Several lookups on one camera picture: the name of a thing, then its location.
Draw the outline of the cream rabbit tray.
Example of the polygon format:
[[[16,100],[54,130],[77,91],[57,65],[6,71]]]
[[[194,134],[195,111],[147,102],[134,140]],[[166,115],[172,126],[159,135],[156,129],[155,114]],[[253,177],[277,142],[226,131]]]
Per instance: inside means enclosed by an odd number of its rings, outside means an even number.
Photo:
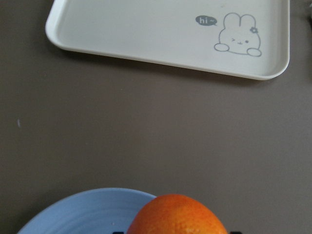
[[[288,0],[56,0],[57,47],[267,80],[290,60]]]

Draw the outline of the blue plate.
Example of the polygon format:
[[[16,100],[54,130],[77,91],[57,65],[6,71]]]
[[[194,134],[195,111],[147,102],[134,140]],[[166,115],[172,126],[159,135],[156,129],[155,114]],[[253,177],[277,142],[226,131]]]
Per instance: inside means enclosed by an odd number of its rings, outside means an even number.
[[[114,234],[127,232],[155,195],[127,188],[100,188],[66,197],[32,218],[20,234]]]

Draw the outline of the orange fruit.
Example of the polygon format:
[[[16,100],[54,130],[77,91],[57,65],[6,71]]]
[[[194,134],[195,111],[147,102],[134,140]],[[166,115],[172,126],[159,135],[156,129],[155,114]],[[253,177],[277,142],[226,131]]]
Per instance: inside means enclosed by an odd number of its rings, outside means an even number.
[[[128,234],[226,234],[217,216],[185,195],[161,195],[142,207]]]

